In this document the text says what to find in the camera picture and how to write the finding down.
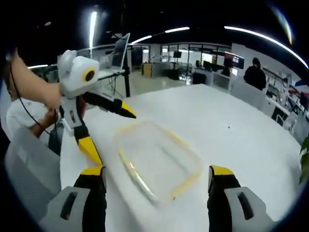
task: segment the human arm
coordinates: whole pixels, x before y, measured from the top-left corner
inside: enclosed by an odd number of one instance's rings
[[[44,118],[37,123],[34,123],[28,129],[34,134],[35,137],[39,138],[44,130],[49,128],[51,125],[57,122],[57,114],[53,109],[49,109],[45,114]]]
[[[22,97],[32,101],[42,102],[54,109],[60,106],[61,94],[59,84],[47,83],[34,74],[19,57],[17,50],[15,50],[11,61],[7,62],[6,66],[10,86],[15,88],[15,82],[17,90]]]

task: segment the computer monitor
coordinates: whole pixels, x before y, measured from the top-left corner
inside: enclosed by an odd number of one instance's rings
[[[243,57],[240,57],[236,54],[225,52],[225,58],[229,58],[233,61],[233,67],[243,69],[245,59]]]
[[[211,71],[211,70],[212,70],[212,68],[211,68],[211,63],[208,62],[208,61],[204,61],[203,67],[204,67],[204,69],[206,69],[207,71]]]
[[[112,55],[112,67],[122,69],[129,37],[130,33],[128,33],[115,43],[115,48]]]
[[[181,58],[182,57],[182,52],[176,51],[174,52],[174,58]]]

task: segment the white shirt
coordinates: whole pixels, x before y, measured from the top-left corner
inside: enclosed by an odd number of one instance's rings
[[[39,122],[41,119],[44,118],[45,114],[47,113],[47,108],[45,107],[44,104],[36,101],[30,101],[24,98],[21,98],[21,100],[23,101],[25,108],[37,122]],[[12,140],[15,132],[19,128],[30,127],[35,123],[36,122],[26,112],[19,99],[11,103],[11,106],[9,107],[6,113],[6,124],[8,127],[9,131],[8,137],[10,140]],[[54,128],[53,126],[50,126],[49,128],[46,129],[46,131],[50,133],[50,131],[53,128]],[[44,144],[48,145],[49,134],[43,131],[43,133],[40,136],[40,140]]]

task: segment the ceiling light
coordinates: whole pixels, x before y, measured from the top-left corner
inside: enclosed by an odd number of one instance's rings
[[[184,28],[175,28],[171,30],[166,30],[165,33],[170,33],[170,32],[175,32],[175,31],[180,31],[180,30],[189,30],[189,27],[184,27]]]
[[[138,40],[136,40],[136,41],[133,41],[131,44],[136,44],[136,43],[138,43],[138,42],[140,42],[140,41],[147,40],[147,39],[149,39],[149,38],[151,38],[151,37],[152,37],[152,35],[145,36],[145,37],[140,38],[140,39],[138,39]]]
[[[90,18],[90,33],[89,33],[89,47],[93,47],[93,37],[95,35],[95,26],[96,26],[96,20],[97,20],[97,12],[94,11],[91,14]]]
[[[28,69],[43,68],[43,67],[47,67],[47,66],[48,66],[47,64],[35,65],[35,66],[28,67]]]
[[[228,29],[228,30],[237,30],[237,31],[241,31],[241,32],[245,32],[245,33],[248,33],[248,34],[252,34],[252,35],[256,35],[256,36],[259,36],[263,39],[266,39],[266,40],[269,40],[277,45],[279,45],[280,47],[284,48],[286,51],[288,51],[289,53],[291,53],[293,56],[295,56],[300,62],[302,62],[306,68],[308,68],[308,65],[306,64],[306,62],[298,55],[296,54],[294,51],[292,51],[290,48],[288,48],[287,46],[281,44],[280,42],[268,37],[268,36],[265,36],[265,35],[262,35],[260,33],[257,33],[257,32],[254,32],[254,31],[251,31],[251,30],[246,30],[246,29],[242,29],[242,28],[235,28],[235,27],[228,27],[228,26],[225,26],[224,27],[225,29]]]
[[[189,53],[189,52],[190,52],[190,53],[192,53],[192,51],[188,51],[188,50],[184,50],[184,49],[179,49],[178,51],[179,51],[179,52],[186,52],[186,53]]]

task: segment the transparent plastic container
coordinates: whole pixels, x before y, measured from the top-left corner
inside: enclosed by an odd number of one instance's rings
[[[114,140],[131,179],[152,203],[174,200],[201,174],[203,160],[155,123],[121,128]]]

